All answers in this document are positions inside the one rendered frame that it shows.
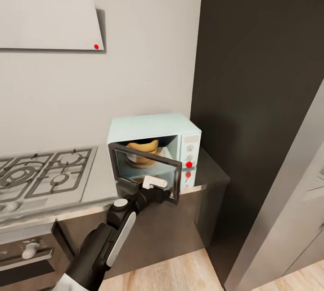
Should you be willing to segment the popcorn bag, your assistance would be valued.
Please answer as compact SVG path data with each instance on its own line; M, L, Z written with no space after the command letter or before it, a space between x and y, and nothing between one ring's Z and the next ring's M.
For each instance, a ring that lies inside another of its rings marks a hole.
M130 148L135 148L137 150L145 151L150 154L158 154L158 137L146 138L146 139L136 139L130 141L124 141L125 146Z

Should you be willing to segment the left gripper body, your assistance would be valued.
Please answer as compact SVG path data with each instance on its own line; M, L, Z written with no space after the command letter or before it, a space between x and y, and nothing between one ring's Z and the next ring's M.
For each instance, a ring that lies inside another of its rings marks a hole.
M142 182L139 183L139 191L138 193L140 193L146 201L146 208L152 204L154 201L158 202L158 203L163 203L164 202L164 197L163 197L163 193L164 190L158 186L154 186L153 188L143 188L142 187Z

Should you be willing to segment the microwave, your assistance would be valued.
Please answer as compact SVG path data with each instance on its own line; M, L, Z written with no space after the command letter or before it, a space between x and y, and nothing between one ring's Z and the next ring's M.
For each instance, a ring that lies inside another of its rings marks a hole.
M158 137L158 154L125 146L124 141ZM173 187L166 201L178 205L181 169L198 163L201 130L179 113L112 118L107 147L115 180L135 189L145 175L166 180Z

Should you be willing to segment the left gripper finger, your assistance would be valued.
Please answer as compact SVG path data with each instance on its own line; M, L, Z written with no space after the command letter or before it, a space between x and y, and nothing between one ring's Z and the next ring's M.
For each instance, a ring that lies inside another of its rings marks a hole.
M172 191L173 191L173 187L170 187L169 189L167 189L166 191L164 191L164 193L163 193L164 199L168 199L169 196L171 195L171 192Z

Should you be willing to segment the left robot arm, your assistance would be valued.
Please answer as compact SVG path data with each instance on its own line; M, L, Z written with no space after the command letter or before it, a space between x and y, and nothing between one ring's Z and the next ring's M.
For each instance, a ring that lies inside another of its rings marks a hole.
M113 265L128 237L136 216L154 201L163 203L173 191L166 180L145 175L134 195L115 200L106 215L106 222L84 239L79 255L72 262L52 291L99 291L106 271Z

